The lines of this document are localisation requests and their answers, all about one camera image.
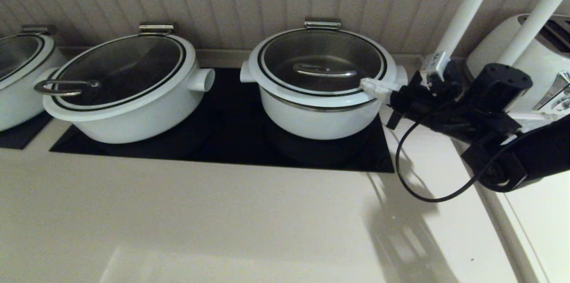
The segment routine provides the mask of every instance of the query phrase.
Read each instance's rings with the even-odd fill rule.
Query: glass lid
[[[183,62],[181,44],[163,36],[127,37],[96,47],[67,65],[57,80],[96,80],[100,86],[59,84],[57,90],[82,90],[65,102],[97,106],[123,100],[165,82]]]
[[[30,62],[41,47],[35,36],[15,36],[0,40],[0,80]]]
[[[362,78],[379,78],[383,56],[368,41],[341,31],[306,29],[285,33],[262,51],[262,68],[287,88],[311,94],[346,94]]]

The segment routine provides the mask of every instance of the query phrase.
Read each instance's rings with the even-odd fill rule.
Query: black cooktop
[[[198,108],[160,135],[129,144],[94,141],[70,127],[52,152],[204,161],[344,171],[393,172],[378,117],[350,137],[313,140],[278,127],[265,114],[257,84],[240,71],[216,69],[216,82]]]
[[[50,120],[47,112],[41,112],[25,123],[0,132],[0,148],[24,149]]]

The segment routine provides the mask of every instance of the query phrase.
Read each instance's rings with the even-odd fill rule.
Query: white enamel pot
[[[291,34],[298,35],[298,38],[293,37],[289,41],[287,35]],[[327,50],[319,41],[306,41],[320,39],[320,36],[323,39],[330,37],[333,46],[341,46],[338,56],[306,55],[307,49],[311,48],[317,53]],[[289,42],[293,44],[290,48],[287,45]],[[358,57],[353,57],[355,60],[351,62],[350,57],[354,54]],[[273,71],[271,57],[287,55],[292,55],[291,60],[279,59],[275,62],[277,67],[287,69]],[[340,66],[335,67],[337,59],[340,59]],[[368,71],[364,74],[369,75],[366,77],[381,78],[387,82],[397,79],[399,69],[391,55],[367,37],[340,30],[294,29],[273,35],[260,43],[251,52],[248,61],[243,63],[240,80],[259,84],[263,108],[279,127],[308,139],[340,139],[368,126],[382,105],[358,86],[362,75],[356,72],[360,65],[358,59],[363,59],[361,65],[367,67]],[[289,83],[297,77],[301,78],[298,84]]]
[[[142,88],[139,92],[132,92],[126,98],[115,99],[114,102],[98,99],[99,103],[97,104],[83,104],[78,100],[73,100],[74,96],[65,95],[74,92],[81,93],[82,90],[57,87],[65,86],[66,82],[61,82],[61,80],[68,79],[65,76],[66,70],[74,62],[80,61],[89,53],[105,45],[112,47],[111,44],[116,41],[140,38],[141,36],[135,35],[109,41],[82,53],[65,66],[44,75],[43,80],[36,84],[36,90],[45,94],[43,97],[45,110],[53,117],[71,121],[92,139],[110,144],[131,143],[148,139],[167,131],[187,118],[201,102],[204,92],[212,87],[215,72],[212,69],[200,69],[193,46],[185,39],[175,35],[156,35],[154,38],[152,35],[145,35],[142,37],[143,39],[169,39],[168,43],[176,45],[181,56],[175,61],[175,66],[169,69],[163,78],[156,80],[147,88]],[[145,57],[147,54],[142,56],[142,60],[137,61],[143,62],[146,59]],[[149,73],[152,74],[152,67],[151,65],[148,66],[150,68],[147,69],[150,71],[145,72],[145,76]],[[73,88],[77,88],[81,84],[75,82],[71,85]],[[90,88],[103,88],[106,83],[100,82],[100,84],[102,86],[86,86],[86,93]]]
[[[26,46],[14,47],[21,40],[27,40],[23,43]],[[46,35],[20,34],[0,39],[0,53],[6,52],[3,49],[8,44],[13,44],[10,48],[16,48],[18,55],[0,55],[0,66],[12,65],[12,69],[0,74],[0,131],[20,125],[43,111],[41,95],[34,92],[34,80],[48,68],[67,61],[53,39]]]

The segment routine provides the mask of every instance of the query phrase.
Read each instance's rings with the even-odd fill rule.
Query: pot lid
[[[32,35],[0,39],[0,82],[29,64],[42,47],[43,40]]]
[[[346,31],[304,29],[279,35],[264,45],[263,73],[297,92],[341,95],[361,92],[362,78],[381,78],[386,71],[381,51]]]
[[[81,90],[62,102],[103,106],[136,98],[164,84],[185,59],[181,43],[163,35],[137,35],[92,48],[62,68],[57,80],[97,81],[98,86],[59,83],[57,90]]]

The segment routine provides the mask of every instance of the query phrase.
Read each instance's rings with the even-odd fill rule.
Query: white pole
[[[452,22],[444,33],[444,37],[436,48],[436,53],[444,55],[445,58],[443,59],[443,62],[441,62],[441,66],[436,68],[440,77],[442,77],[445,65],[452,56],[452,53],[456,49],[460,39],[465,34],[467,27],[471,23],[482,2],[483,0],[463,0],[457,9]]]
[[[512,66],[533,41],[562,0],[540,0],[497,62]]]

